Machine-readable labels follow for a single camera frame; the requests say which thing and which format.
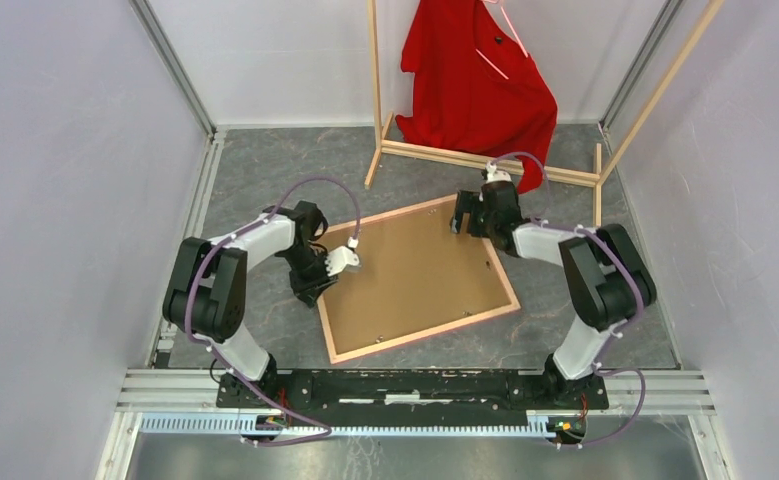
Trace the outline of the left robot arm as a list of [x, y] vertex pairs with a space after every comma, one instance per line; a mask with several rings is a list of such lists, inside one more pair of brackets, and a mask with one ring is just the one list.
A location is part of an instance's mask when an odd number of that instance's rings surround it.
[[279, 381], [274, 357], [243, 323], [249, 270], [269, 257], [284, 259], [295, 298], [310, 308], [338, 281], [328, 271], [328, 250], [317, 242], [328, 221], [316, 204], [301, 201], [264, 220], [260, 216], [256, 229], [218, 251], [213, 248], [222, 238], [184, 239], [162, 303], [166, 321], [212, 347], [229, 368], [243, 374], [240, 392], [260, 408], [277, 399]]

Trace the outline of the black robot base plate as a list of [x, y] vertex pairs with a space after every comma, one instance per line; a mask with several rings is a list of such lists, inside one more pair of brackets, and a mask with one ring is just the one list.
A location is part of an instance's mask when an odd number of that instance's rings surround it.
[[605, 410], [603, 379], [559, 382], [517, 369], [280, 370], [260, 385], [302, 417], [341, 427], [522, 426], [529, 411]]

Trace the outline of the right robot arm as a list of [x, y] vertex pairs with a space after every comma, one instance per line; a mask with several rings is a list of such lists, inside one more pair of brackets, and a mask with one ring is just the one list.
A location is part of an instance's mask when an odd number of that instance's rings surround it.
[[556, 408], [582, 396], [582, 384], [596, 373], [612, 339], [657, 299], [654, 280], [622, 225], [566, 228], [531, 219], [509, 181], [459, 191], [450, 230], [486, 238], [512, 257], [562, 268], [575, 318], [542, 377], [543, 396]]

